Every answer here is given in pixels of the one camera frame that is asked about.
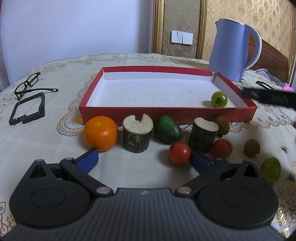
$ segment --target kettle handle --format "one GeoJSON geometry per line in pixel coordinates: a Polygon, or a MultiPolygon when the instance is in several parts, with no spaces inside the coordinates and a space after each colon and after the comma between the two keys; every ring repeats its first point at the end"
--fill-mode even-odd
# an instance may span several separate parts
{"type": "Polygon", "coordinates": [[[254,27],[252,27],[248,24],[245,24],[245,26],[246,26],[245,36],[246,36],[246,49],[247,49],[246,55],[248,55],[249,34],[253,35],[253,37],[255,39],[255,44],[256,44],[255,53],[254,53],[253,57],[244,66],[244,69],[249,69],[257,62],[257,60],[260,57],[261,50],[262,50],[262,39],[261,39],[260,34],[258,33],[258,31],[254,27]]]}

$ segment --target avocado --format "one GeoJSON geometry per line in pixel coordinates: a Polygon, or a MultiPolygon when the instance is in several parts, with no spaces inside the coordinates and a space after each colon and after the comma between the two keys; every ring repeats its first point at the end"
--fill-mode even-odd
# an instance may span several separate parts
{"type": "Polygon", "coordinates": [[[182,132],[179,125],[168,115],[163,115],[158,120],[154,134],[166,144],[172,144],[182,139],[182,132]]]}

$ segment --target blue kettle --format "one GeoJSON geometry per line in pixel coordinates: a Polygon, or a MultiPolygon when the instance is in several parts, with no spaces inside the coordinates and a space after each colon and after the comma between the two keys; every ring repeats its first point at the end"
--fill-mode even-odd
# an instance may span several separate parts
{"type": "Polygon", "coordinates": [[[209,70],[218,71],[232,81],[240,81],[246,69],[252,67],[260,57],[262,39],[250,25],[228,18],[216,22],[217,33],[213,45],[209,70]],[[255,53],[247,62],[249,34],[256,43],[255,53]]]}

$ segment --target green tomato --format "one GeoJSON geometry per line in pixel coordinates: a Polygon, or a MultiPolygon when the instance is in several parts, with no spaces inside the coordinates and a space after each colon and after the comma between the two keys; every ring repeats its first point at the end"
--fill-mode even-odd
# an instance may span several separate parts
{"type": "Polygon", "coordinates": [[[260,169],[270,184],[275,183],[281,175],[281,163],[275,157],[266,159],[260,169]]]}
{"type": "Polygon", "coordinates": [[[227,96],[221,91],[215,92],[211,98],[211,103],[214,107],[225,107],[227,101],[227,96]]]}

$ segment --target wallpaper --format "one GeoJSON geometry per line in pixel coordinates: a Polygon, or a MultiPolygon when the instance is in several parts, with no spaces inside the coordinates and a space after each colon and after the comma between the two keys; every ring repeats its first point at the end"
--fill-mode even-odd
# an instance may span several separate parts
{"type": "Polygon", "coordinates": [[[290,56],[288,57],[289,60],[289,79],[291,75],[295,73],[293,71],[293,65],[295,61],[295,54],[296,54],[296,8],[292,5],[292,36],[291,36],[291,48],[290,48],[290,56]]]}
{"type": "Polygon", "coordinates": [[[199,28],[200,0],[166,0],[162,54],[195,58],[199,28]],[[193,33],[193,45],[172,44],[172,30],[193,33]]]}
{"type": "Polygon", "coordinates": [[[215,22],[232,18],[255,27],[263,40],[287,58],[292,36],[292,8],[288,0],[208,0],[203,59],[210,60],[216,35],[215,22]]]}

